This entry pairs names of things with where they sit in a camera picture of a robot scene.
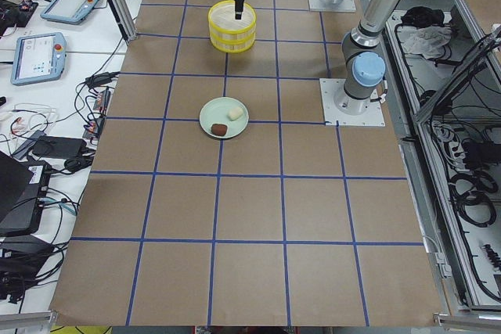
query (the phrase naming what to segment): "yellow basket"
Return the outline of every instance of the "yellow basket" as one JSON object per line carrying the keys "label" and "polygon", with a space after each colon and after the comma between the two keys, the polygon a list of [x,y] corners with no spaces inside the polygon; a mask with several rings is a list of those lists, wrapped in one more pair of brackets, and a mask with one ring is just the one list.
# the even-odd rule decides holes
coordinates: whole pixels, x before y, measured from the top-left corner
{"label": "yellow basket", "polygon": [[256,13],[250,5],[243,4],[241,20],[235,20],[235,2],[225,0],[209,10],[209,31],[212,45],[223,52],[243,52],[254,44],[256,38]]}

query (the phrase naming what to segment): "round plate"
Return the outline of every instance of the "round plate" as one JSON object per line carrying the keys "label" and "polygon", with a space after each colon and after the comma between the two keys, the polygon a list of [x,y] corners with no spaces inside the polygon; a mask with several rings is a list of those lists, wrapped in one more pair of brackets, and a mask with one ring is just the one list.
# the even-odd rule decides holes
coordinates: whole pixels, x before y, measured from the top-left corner
{"label": "round plate", "polygon": [[[235,107],[241,107],[243,115],[231,121],[228,112]],[[239,100],[230,97],[219,97],[207,102],[200,111],[200,125],[210,136],[216,138],[231,138],[239,135],[249,122],[249,112],[246,106]],[[216,136],[211,132],[212,124],[225,124],[228,131],[224,136]]]}

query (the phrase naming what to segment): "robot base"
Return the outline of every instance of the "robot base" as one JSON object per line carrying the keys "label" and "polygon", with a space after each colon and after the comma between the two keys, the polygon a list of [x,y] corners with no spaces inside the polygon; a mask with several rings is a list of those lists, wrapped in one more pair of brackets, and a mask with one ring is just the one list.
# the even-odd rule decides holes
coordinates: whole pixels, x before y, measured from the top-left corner
{"label": "robot base", "polygon": [[[340,125],[342,127],[384,127],[383,112],[379,102],[371,102],[364,113],[360,115],[349,115],[340,111],[334,103],[334,96],[343,90],[344,79],[320,79],[320,89],[322,90],[323,118],[326,125]],[[377,98],[374,90],[371,99]]]}
{"label": "robot base", "polygon": [[357,10],[354,0],[342,0],[337,4],[326,4],[320,0],[308,0],[308,4],[310,5],[310,11],[354,13]]}

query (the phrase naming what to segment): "black monitor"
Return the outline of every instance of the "black monitor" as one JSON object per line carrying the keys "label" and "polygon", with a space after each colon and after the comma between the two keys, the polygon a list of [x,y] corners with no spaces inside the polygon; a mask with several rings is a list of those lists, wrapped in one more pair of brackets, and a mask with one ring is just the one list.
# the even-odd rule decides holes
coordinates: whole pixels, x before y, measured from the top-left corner
{"label": "black monitor", "polygon": [[0,152],[0,221],[14,208],[32,177],[23,164]]}

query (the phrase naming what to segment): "brown food item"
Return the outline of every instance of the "brown food item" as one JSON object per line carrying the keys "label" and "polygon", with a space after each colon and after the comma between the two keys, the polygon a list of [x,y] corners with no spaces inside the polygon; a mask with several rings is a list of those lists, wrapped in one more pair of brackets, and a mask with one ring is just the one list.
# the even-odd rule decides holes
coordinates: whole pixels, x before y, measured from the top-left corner
{"label": "brown food item", "polygon": [[216,136],[224,136],[228,131],[228,126],[225,124],[212,124],[211,132]]}

